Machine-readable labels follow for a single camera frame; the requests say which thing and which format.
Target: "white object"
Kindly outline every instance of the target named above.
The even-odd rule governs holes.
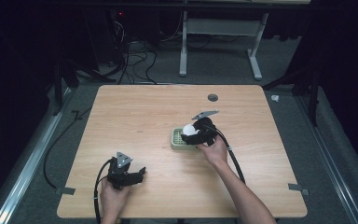
[[[275,102],[279,102],[279,95],[271,95],[271,100]]]
[[[197,134],[199,130],[196,130],[192,124],[187,124],[185,127],[183,127],[182,133],[190,136],[193,134]]]

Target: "forearm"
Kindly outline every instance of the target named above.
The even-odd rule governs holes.
[[[103,220],[102,220],[101,224],[116,224],[117,218],[118,218],[118,215],[115,215],[115,214],[103,216]]]
[[[276,223],[261,200],[234,174],[226,163],[214,166],[244,223]]]

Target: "wrist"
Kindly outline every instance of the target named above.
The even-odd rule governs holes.
[[[102,224],[116,224],[117,216],[116,215],[106,215],[103,216]]]
[[[226,161],[215,161],[212,166],[217,172],[229,168]]]

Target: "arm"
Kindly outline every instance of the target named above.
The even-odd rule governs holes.
[[[116,219],[127,201],[131,186],[122,190],[114,189],[106,178],[102,180],[101,204],[103,207],[102,224],[116,224]]]
[[[227,148],[217,135],[210,147],[197,145],[216,172],[222,178],[237,211],[244,223],[276,223],[274,217],[261,200],[234,174],[227,163]]]

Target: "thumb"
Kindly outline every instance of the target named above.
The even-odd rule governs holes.
[[[201,151],[204,151],[207,148],[207,146],[205,146],[203,144],[197,144],[196,147]]]

